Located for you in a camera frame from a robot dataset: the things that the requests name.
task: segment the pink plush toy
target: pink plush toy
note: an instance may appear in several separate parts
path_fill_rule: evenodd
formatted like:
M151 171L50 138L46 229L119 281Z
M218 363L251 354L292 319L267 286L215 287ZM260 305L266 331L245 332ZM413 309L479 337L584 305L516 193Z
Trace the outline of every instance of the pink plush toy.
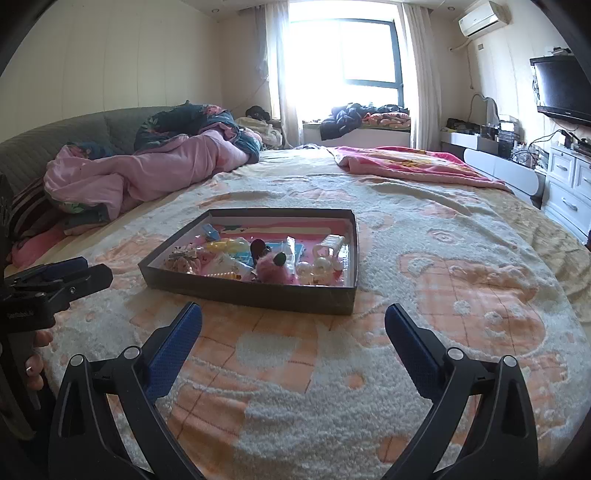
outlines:
M256 276L263 283L291 283L291 275L287 271L285 253L269 252L256 262Z

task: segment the metal screw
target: metal screw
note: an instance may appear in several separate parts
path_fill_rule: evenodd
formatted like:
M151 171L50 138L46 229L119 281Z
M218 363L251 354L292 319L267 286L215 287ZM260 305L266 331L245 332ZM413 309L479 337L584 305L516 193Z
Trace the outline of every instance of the metal screw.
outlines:
M454 360L461 360L464 358L464 353L459 348L450 348L447 351L449 358L453 358Z
M84 357L82 355L74 355L70 358L70 365L73 367L77 367L84 361Z
M511 355L507 355L503 358L503 363L508 367L514 367L517 365L517 360L515 360L515 358Z
M139 355L139 348L136 346L130 346L125 352L123 352L123 356L127 360L132 360Z

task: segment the window frame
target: window frame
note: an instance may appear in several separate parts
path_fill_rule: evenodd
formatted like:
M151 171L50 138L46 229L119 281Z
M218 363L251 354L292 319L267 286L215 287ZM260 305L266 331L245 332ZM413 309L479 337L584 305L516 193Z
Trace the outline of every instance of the window frame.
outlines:
M400 43L398 41L398 32L396 31L396 25L393 21L388 22L384 20L368 20L366 18L323 18L314 20L296 20L290 23L303 23L303 22L361 22L361 23L374 23L380 25L388 25L390 27L390 36L392 38L392 56L394 58L394 74L399 82L383 82L380 80L359 80L359 79L343 79L348 85L361 85L367 87L381 87L391 88L398 91L398 106L404 108L404 79L402 78L402 60L400 55Z

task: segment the gray headboard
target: gray headboard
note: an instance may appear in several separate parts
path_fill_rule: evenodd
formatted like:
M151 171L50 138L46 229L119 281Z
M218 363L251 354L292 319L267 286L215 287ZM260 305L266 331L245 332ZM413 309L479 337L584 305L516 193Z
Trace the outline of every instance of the gray headboard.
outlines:
M0 143L0 172L18 193L45 174L47 163L68 142L94 141L119 153L132 153L139 126L149 116L170 108L147 106L90 113L34 128Z

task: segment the human hand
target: human hand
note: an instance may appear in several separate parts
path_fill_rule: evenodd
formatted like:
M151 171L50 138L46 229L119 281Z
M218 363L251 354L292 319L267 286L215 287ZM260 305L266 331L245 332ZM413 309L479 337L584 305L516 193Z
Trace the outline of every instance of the human hand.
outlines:
M42 347L47 346L53 341L53 334L49 330L37 330L35 332L35 339L33 346ZM43 370L43 360L39 354L35 353L25 362L27 367L27 388L31 390L41 390L43 388L43 379L41 371Z

